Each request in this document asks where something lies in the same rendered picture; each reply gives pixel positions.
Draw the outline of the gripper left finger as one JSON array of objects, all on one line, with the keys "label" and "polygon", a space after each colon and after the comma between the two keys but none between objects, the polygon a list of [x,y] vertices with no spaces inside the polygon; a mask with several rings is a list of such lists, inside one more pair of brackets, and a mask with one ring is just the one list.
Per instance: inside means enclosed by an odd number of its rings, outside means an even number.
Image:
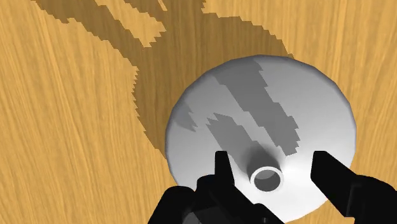
[{"label": "gripper left finger", "polygon": [[235,187],[227,152],[217,151],[214,164],[214,174],[198,178],[195,190],[187,186],[166,189],[148,224],[284,224]]}]

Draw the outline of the white round vase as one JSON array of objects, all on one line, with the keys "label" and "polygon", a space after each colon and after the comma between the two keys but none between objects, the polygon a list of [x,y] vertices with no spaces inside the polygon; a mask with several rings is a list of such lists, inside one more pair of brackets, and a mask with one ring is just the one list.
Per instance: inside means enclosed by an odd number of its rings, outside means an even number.
[{"label": "white round vase", "polygon": [[200,76],[172,109],[165,155],[177,184],[196,187],[226,151],[236,187],[283,222],[326,202],[310,179],[315,151],[345,166],[356,152],[356,122],[337,84],[303,62],[255,55]]}]

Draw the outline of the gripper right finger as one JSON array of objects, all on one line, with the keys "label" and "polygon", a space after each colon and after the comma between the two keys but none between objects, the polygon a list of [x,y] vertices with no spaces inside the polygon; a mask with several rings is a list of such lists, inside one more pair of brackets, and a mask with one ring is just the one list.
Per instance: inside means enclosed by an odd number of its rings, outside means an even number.
[{"label": "gripper right finger", "polygon": [[390,184],[355,174],[326,151],[313,153],[310,178],[354,224],[397,224],[397,190]]}]

